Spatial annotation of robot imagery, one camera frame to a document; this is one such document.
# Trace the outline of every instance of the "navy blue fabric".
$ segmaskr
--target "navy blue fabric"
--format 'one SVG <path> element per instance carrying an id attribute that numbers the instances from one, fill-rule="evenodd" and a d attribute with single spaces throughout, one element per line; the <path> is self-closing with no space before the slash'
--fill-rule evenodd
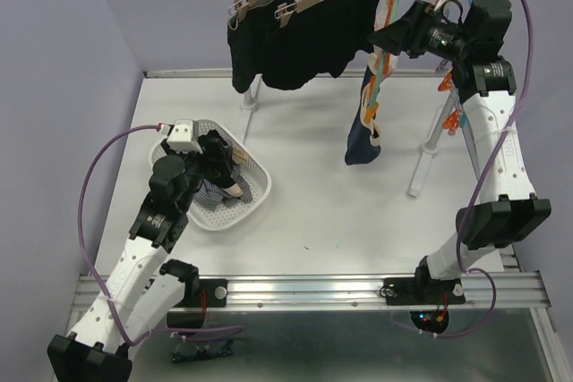
<path id="1" fill-rule="evenodd" d="M 348 140 L 346 143 L 346 154 L 344 161 L 347 166 L 351 165 L 367 165 L 372 162 L 381 152 L 380 146 L 374 147 L 370 143 L 370 129 L 364 127 L 360 121 L 360 106 L 362 104 L 362 92 L 364 87 L 370 85 L 370 78 L 373 76 L 370 67 L 366 66 L 362 85 L 360 86 L 360 94 L 358 97 L 358 112 L 356 112 L 355 120 L 348 133 Z"/>

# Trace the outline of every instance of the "gray floor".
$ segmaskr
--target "gray floor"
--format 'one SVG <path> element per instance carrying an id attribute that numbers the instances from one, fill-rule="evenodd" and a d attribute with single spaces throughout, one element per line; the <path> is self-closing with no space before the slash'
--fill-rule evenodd
<path id="1" fill-rule="evenodd" d="M 449 333 L 472 326 L 482 311 L 452 311 Z M 243 324 L 233 357 L 171 364 L 178 341 L 154 335 L 136 357 L 130 381 L 551 381 L 528 310 L 498 310 L 483 330 L 434 340 L 381 313 L 248 314 L 215 317 Z M 401 312 L 396 321 L 407 322 Z M 218 344 L 211 346 L 216 350 Z"/>

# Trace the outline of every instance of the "basket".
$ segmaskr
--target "basket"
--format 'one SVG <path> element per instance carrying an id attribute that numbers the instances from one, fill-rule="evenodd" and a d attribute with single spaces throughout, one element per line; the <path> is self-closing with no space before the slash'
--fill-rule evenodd
<path id="1" fill-rule="evenodd" d="M 217 130 L 227 143 L 243 150 L 247 155 L 247 159 L 241 164 L 241 175 L 251 187 L 251 203 L 238 201 L 232 208 L 219 205 L 212 211 L 193 202 L 187 212 L 193 222 L 205 230 L 212 232 L 225 230 L 248 217 L 267 198 L 271 187 L 270 175 L 267 169 L 252 156 L 249 150 L 227 128 L 211 120 L 196 120 L 195 122 L 199 126 L 200 136 L 207 134 L 210 130 Z M 150 166 L 153 166 L 157 160 L 166 155 L 166 152 L 160 146 L 162 140 L 159 140 L 150 151 Z"/>

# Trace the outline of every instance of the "white table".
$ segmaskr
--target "white table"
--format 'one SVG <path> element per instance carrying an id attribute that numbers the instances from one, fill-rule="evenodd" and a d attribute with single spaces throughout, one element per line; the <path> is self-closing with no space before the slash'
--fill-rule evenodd
<path id="1" fill-rule="evenodd" d="M 447 93 L 437 92 L 440 79 L 387 80 L 378 114 L 382 154 L 367 166 L 346 166 L 361 81 L 317 78 L 298 91 L 261 84 L 245 144 L 270 171 L 269 197 L 223 232 L 190 222 L 171 258 L 212 276 L 412 273 L 440 247 L 475 186 L 461 133 L 443 137 L 421 196 L 406 190 Z M 240 101 L 227 78 L 147 79 L 132 126 L 209 118 L 232 131 Z M 96 262 L 104 275 L 148 191 L 148 154 L 157 140 L 156 133 L 140 132 L 127 141 Z M 498 252 L 478 266 L 503 270 Z"/>

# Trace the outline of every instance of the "striped cloth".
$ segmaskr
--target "striped cloth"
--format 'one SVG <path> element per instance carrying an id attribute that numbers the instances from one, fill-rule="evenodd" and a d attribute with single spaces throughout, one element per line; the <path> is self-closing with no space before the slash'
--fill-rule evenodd
<path id="1" fill-rule="evenodd" d="M 197 191 L 193 200 L 208 210 L 215 210 L 221 203 L 225 205 L 226 208 L 232 208 L 239 201 L 242 201 L 243 203 L 251 203 L 251 187 L 249 186 L 249 183 L 241 176 L 241 167 L 239 167 L 239 165 L 233 166 L 231 177 L 243 191 L 242 196 L 233 197 L 225 191 L 221 190 L 214 183 L 203 181 L 201 188 L 199 191 Z"/>

